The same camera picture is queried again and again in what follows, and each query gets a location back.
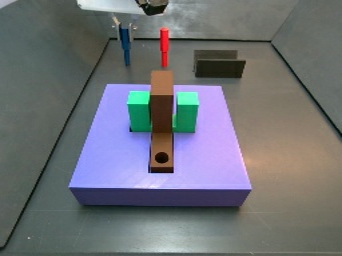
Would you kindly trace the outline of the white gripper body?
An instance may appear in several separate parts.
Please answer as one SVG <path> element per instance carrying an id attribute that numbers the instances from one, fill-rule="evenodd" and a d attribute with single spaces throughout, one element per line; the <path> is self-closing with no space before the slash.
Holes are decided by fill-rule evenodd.
<path id="1" fill-rule="evenodd" d="M 83 10 L 154 16 L 164 13 L 170 0 L 76 0 Z"/>

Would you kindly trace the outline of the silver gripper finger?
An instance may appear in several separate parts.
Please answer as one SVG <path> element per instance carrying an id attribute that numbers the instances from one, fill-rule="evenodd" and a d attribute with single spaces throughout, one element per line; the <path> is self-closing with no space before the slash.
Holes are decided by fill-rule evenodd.
<path id="1" fill-rule="evenodd" d="M 128 25 L 130 42 L 134 41 L 134 32 L 135 32 L 135 25 L 132 23 L 130 23 L 130 25 Z"/>
<path id="2" fill-rule="evenodd" d="M 112 27 L 116 29 L 116 34 L 118 34 L 118 40 L 120 41 L 120 29 L 122 29 L 122 25 L 120 25 L 120 21 L 118 19 L 118 17 L 115 15 L 112 15 L 112 21 L 114 21 L 114 25 Z"/>

